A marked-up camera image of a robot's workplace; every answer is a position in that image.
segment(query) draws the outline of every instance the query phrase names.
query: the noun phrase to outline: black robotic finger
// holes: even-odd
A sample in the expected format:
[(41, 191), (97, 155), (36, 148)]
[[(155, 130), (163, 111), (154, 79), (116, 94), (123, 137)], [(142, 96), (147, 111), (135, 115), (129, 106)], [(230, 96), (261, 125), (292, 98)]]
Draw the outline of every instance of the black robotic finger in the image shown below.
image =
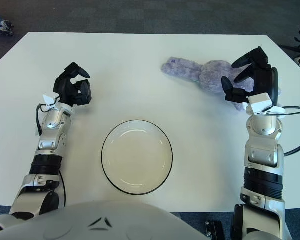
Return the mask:
[(89, 79), (90, 78), (90, 75), (80, 67), (80, 69), (78, 70), (78, 73), (80, 76), (86, 78), (86, 79)]
[(234, 63), (232, 63), (231, 67), (233, 69), (241, 68), (245, 65), (251, 64), (250, 59), (248, 58), (247, 54), (240, 57), (238, 60), (236, 60)]
[(244, 71), (242, 71), (236, 78), (234, 79), (234, 83), (238, 84), (243, 82), (248, 78), (254, 79), (255, 71), (252, 65), (248, 66)]
[(249, 93), (246, 92), (246, 90), (244, 89), (234, 88), (231, 81), (226, 76), (222, 77), (221, 84), (222, 84), (223, 91), (225, 93), (226, 101), (239, 103), (239, 104), (248, 102), (247, 96), (249, 96)]

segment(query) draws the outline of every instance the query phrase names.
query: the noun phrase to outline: plush ear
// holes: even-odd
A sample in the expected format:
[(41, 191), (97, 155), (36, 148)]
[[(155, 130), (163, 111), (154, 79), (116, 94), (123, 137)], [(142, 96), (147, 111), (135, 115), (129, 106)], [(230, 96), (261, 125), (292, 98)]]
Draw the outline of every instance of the plush ear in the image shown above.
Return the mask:
[(198, 82), (199, 75), (201, 74), (200, 70), (191, 69), (179, 65), (177, 63), (168, 62), (162, 65), (161, 71), (165, 74), (168, 74), (173, 77), (192, 80)]

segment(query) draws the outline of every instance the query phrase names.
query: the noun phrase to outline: gray carpet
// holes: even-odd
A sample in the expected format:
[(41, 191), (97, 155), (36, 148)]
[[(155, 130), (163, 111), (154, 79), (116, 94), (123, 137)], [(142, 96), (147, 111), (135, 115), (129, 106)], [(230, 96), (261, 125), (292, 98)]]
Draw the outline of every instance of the gray carpet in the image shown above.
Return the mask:
[[(0, 35), (0, 59), (28, 32), (268, 35), (289, 46), (300, 39), (300, 0), (0, 0), (0, 14), (15, 25), (13, 37)], [(179, 214), (203, 233), (206, 220), (222, 220), (227, 239), (231, 215)], [(300, 240), (300, 209), (287, 210), (286, 222)]]

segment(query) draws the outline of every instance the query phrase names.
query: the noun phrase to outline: purple plush toy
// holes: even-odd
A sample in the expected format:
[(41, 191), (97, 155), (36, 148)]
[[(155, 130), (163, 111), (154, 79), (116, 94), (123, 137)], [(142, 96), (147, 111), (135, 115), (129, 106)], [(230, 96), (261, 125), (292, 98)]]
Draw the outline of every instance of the purple plush toy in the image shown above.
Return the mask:
[[(170, 57), (161, 70), (170, 76), (192, 80), (197, 83), (201, 89), (207, 90), (214, 94), (223, 93), (221, 85), (222, 76), (230, 79), (235, 88), (245, 89), (247, 92), (252, 92), (254, 89), (254, 80), (248, 78), (247, 80), (238, 84), (234, 83), (235, 78), (245, 70), (245, 67), (232, 68), (231, 64), (227, 61), (216, 60), (209, 61), (201, 65), (194, 61)], [(244, 111), (245, 108), (241, 103), (233, 102), (238, 111)]]

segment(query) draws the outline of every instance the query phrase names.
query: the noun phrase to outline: black cable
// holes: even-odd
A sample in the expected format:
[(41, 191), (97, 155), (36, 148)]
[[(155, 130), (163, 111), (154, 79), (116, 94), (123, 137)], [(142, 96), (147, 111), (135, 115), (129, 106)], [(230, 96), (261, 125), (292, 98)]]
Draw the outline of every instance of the black cable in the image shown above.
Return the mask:
[(292, 155), (292, 154), (296, 154), (296, 153), (299, 152), (299, 151), (300, 151), (300, 146), (298, 146), (297, 148), (295, 148), (295, 149), (293, 149), (293, 150), (291, 150), (291, 151), (286, 152), (286, 153), (284, 154), (284, 156), (285, 156), (285, 157), (288, 157), (288, 156), (290, 156), (290, 155)]
[(63, 206), (66, 206), (66, 201), (67, 201), (67, 195), (66, 195), (66, 186), (65, 186), (65, 181), (64, 178), (62, 177), (61, 171), (59, 171), (60, 177), (61, 177), (61, 181), (62, 181), (62, 185), (63, 185), (63, 192), (64, 192), (64, 203)]
[(268, 114), (266, 114), (266, 116), (291, 116), (291, 115), (298, 115), (298, 114), (300, 114), (300, 111), (299, 112), (294, 112), (294, 113), (283, 113), (283, 114), (268, 113)]
[[(283, 109), (299, 109), (300, 110), (300, 106), (283, 106)], [(300, 114), (300, 112), (294, 112), (294, 113), (287, 113), (287, 114), (267, 114), (267, 116), (290, 116), (290, 115), (297, 115)], [(296, 154), (297, 152), (300, 151), (300, 146), (298, 146), (297, 148), (288, 151), (284, 154), (285, 157), (288, 157), (292, 154)]]
[(283, 106), (283, 109), (299, 109), (300, 110), (300, 106)]
[(39, 109), (40, 108), (41, 108), (41, 104), (39, 104), (36, 107), (36, 111), (35, 111), (35, 120), (36, 120), (36, 126), (38, 128), (39, 136), (42, 135), (42, 128), (41, 128), (41, 125), (40, 125), (40, 122), (39, 122)]
[[(55, 100), (54, 100), (54, 103), (52, 104), (55, 105), (57, 103), (57, 100), (60, 98), (60, 96), (56, 97)], [(39, 136), (42, 135), (42, 128), (41, 128), (41, 125), (40, 125), (40, 122), (39, 122), (39, 109), (41, 110), (41, 112), (43, 113), (47, 113), (49, 112), (51, 109), (47, 110), (47, 111), (43, 111), (42, 110), (42, 106), (47, 106), (47, 104), (38, 104), (38, 106), (36, 107), (36, 111), (35, 111), (35, 120), (36, 120), (36, 126), (38, 128), (38, 132), (39, 132)]]

